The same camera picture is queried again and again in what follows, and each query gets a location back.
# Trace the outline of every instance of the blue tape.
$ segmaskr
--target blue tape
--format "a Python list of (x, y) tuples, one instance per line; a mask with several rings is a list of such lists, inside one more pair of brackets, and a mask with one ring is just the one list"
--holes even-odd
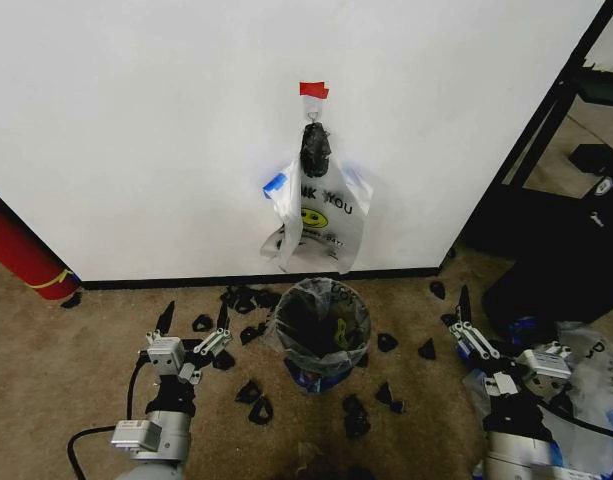
[(264, 196), (266, 198), (270, 198), (268, 192), (271, 192), (273, 190), (279, 190), (280, 188), (282, 188), (282, 185), (284, 185), (284, 183), (286, 182), (286, 178), (286, 175), (284, 175), (283, 173), (278, 173), (275, 178), (273, 178), (264, 186)]

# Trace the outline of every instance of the trash can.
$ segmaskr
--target trash can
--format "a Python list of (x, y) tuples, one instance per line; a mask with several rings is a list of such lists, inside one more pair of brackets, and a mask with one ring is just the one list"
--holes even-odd
[(368, 349), (370, 316), (352, 288), (302, 280), (282, 295), (274, 325), (295, 382), (320, 393), (344, 380)]

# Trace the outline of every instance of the plastic bag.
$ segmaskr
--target plastic bag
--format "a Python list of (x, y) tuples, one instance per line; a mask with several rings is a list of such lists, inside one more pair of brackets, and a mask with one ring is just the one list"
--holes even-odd
[[(306, 85), (324, 89), (323, 83)], [(261, 253), (277, 258), (284, 271), (333, 268), (347, 273), (359, 251), (373, 190), (357, 172), (342, 170), (330, 157), (328, 134), (314, 121), (321, 115), (321, 98), (304, 98), (312, 123), (304, 129), (299, 158), (263, 188), (283, 225)]]
[(354, 290), (329, 278), (291, 287), (269, 326), (290, 361), (324, 378), (349, 371), (368, 350), (366, 305)]
[[(573, 352), (573, 389), (568, 396), (575, 417), (613, 430), (613, 344), (590, 328), (562, 330), (559, 339)], [(544, 425), (562, 451), (564, 466), (604, 475), (612, 471), (612, 438), (575, 427), (546, 411)]]

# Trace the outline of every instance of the brown carpet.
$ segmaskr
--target brown carpet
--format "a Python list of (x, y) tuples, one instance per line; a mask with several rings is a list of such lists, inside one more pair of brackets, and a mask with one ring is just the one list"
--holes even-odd
[[(453, 310), (463, 283), (470, 287), (475, 322), (486, 330), (478, 299), (510, 262), (458, 248), (440, 275), (447, 289), (439, 300), (431, 279), (348, 282), (366, 301), (373, 321), (369, 365), (321, 396), (303, 394), (288, 376), (281, 355), (259, 340), (246, 346), (240, 331), (263, 320), (266, 310), (231, 314), (234, 340), (228, 351), (236, 366), (212, 367), (196, 389), (197, 414), (187, 466), (189, 479), (291, 479), (299, 442), (316, 444), (327, 465), (345, 472), (369, 468), (378, 480), (468, 478), (484, 453), (484, 435), (462, 386), (467, 373), (440, 321)], [(288, 285), (273, 285), (283, 292)], [(169, 301), (176, 310), (171, 335), (191, 337), (199, 313), (217, 318), (223, 287), (140, 291), (85, 291), (72, 310), (48, 302), (0, 266), (0, 478), (72, 478), (66, 443), (75, 432), (115, 424), (125, 415), (126, 388), (145, 332), (154, 328)], [(596, 323), (613, 340), (613, 312)], [(377, 332), (400, 342), (377, 350)], [(417, 348), (433, 337), (437, 360)], [(250, 407), (235, 403), (238, 389), (254, 378), (268, 395), (275, 417), (265, 426), (247, 420)], [(146, 366), (136, 386), (135, 414), (156, 393)], [(389, 381), (403, 415), (374, 398)], [(357, 393), (369, 413), (371, 431), (349, 440), (342, 399)], [(109, 445), (110, 434), (78, 442), (89, 479), (108, 479), (131, 468), (128, 457)]]

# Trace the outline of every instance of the smiley face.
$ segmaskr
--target smiley face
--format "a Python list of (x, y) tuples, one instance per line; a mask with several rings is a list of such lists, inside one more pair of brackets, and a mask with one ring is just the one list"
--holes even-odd
[(328, 219), (324, 215), (310, 208), (302, 208), (302, 222), (312, 228), (324, 228), (328, 225)]

